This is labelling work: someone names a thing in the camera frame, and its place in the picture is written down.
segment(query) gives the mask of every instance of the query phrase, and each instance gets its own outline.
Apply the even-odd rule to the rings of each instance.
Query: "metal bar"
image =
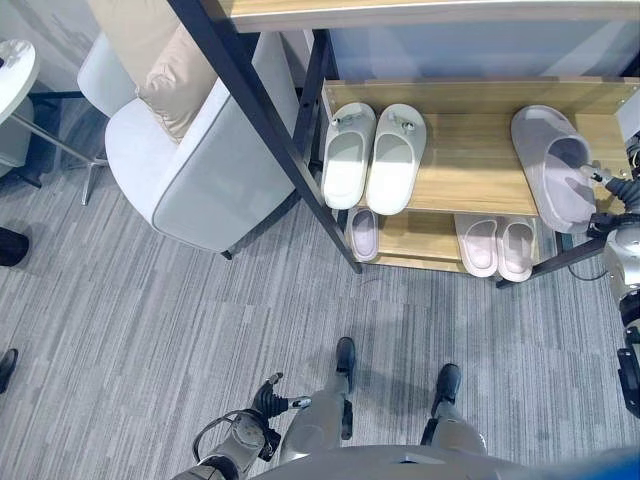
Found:
[[[347,229],[347,219],[349,218],[349,210],[338,210],[338,225],[343,232]]]
[[[70,155],[73,155],[74,157],[77,157],[80,160],[83,160],[83,161],[87,162],[88,164],[99,163],[99,162],[96,162],[95,159],[89,158],[86,155],[84,155],[84,154],[80,153],[79,151],[77,151],[76,149],[70,147],[66,143],[63,143],[62,140],[60,140],[59,138],[54,137],[49,132],[47,132],[44,128],[39,127],[38,125],[36,125],[33,122],[30,122],[29,120],[24,118],[22,115],[20,115],[20,114],[18,114],[16,112],[13,112],[11,114],[11,118],[13,118],[16,122],[18,122],[23,127],[25,127],[28,130],[30,130],[32,133],[35,133],[39,137],[42,137],[45,140],[47,140],[48,142],[53,143],[56,147],[64,150],[65,152],[69,153]]]
[[[602,251],[606,241],[607,240],[605,238],[593,238],[588,242],[562,252],[559,255],[550,258],[549,260],[545,260],[538,265],[534,265],[533,271],[531,272],[531,276],[528,280],[546,275],[547,273],[555,272],[556,270],[560,270],[561,268],[568,267],[569,265],[573,265],[574,263],[581,262],[582,260],[586,260],[587,258],[594,257]],[[506,288],[512,287],[513,285],[517,284],[518,282],[500,280],[498,283],[496,283],[496,287]]]
[[[555,232],[556,234],[556,255],[571,250],[573,248],[573,237],[568,233]]]
[[[300,108],[296,127],[293,131],[293,143],[302,153],[306,151],[309,132],[311,131],[311,120],[316,100],[322,91],[324,83],[324,71],[327,68],[327,32],[325,30],[314,30],[315,40],[307,67],[307,76],[304,81],[304,88],[300,97]]]
[[[629,62],[627,68],[625,68],[620,74],[621,77],[640,77],[640,51],[633,57],[633,60]]]
[[[29,98],[31,100],[45,100],[52,98],[84,98],[82,92],[73,91],[73,92],[41,92],[41,93],[30,93]]]
[[[322,117],[324,112],[319,103],[315,108],[315,128],[313,138],[311,139],[311,148],[309,148],[309,170],[313,175],[317,171],[322,171],[323,161],[320,158],[320,140],[322,140]]]
[[[253,68],[235,26],[218,1],[168,1],[342,256],[360,273],[362,267],[347,246],[300,150]]]
[[[327,80],[339,80],[340,75],[338,75],[338,65],[336,64],[336,55],[333,51],[333,42],[331,41],[331,33],[328,30],[326,32],[326,42],[327,42],[327,50],[329,62],[327,63],[327,70],[325,72],[325,77]]]

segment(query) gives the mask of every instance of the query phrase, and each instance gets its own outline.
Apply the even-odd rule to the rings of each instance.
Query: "gray carpet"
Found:
[[[65,102],[61,135],[78,148],[99,150],[101,128]],[[300,202],[228,262],[155,233],[109,172],[82,207],[82,178],[55,168],[39,191],[0,186],[0,225],[33,243],[0,268],[0,350],[20,350],[0,396],[3,480],[171,478],[200,427],[246,406],[267,375],[284,371],[288,395],[321,387],[342,335],[359,350],[352,445],[417,443],[447,361],[464,370],[460,410],[491,455],[538,464],[640,444],[605,279],[565,270],[498,291],[461,274],[358,276]]]

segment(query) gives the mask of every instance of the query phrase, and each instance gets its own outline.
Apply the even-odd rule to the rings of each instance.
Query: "chair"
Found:
[[[278,33],[260,35],[253,64],[292,133],[298,100]],[[110,117],[105,147],[116,182],[164,235],[226,252],[293,191],[220,80],[180,144],[136,98],[104,34],[82,65],[78,85]]]

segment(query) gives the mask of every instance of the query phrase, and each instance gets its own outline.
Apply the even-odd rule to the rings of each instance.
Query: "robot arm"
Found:
[[[627,409],[640,418],[640,178],[621,180],[590,166],[581,170],[625,204],[624,215],[594,215],[590,233],[607,236],[603,260],[627,344],[618,350],[618,375]]]
[[[311,404],[309,397],[287,399],[275,395],[273,386],[281,378],[282,373],[269,377],[258,390],[251,408],[229,412],[202,429],[193,442],[193,455],[198,464],[173,480],[244,480],[258,458],[270,461],[280,444],[280,435],[269,428],[269,419]],[[200,460],[200,439],[222,422],[231,424],[225,440]]]

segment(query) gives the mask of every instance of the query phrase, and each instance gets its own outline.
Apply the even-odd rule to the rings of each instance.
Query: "white wall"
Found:
[[[38,79],[55,91],[77,90],[76,75],[98,36],[86,0],[0,0],[0,37],[32,42]]]
[[[640,48],[631,22],[484,22],[332,30],[345,80],[618,75]]]

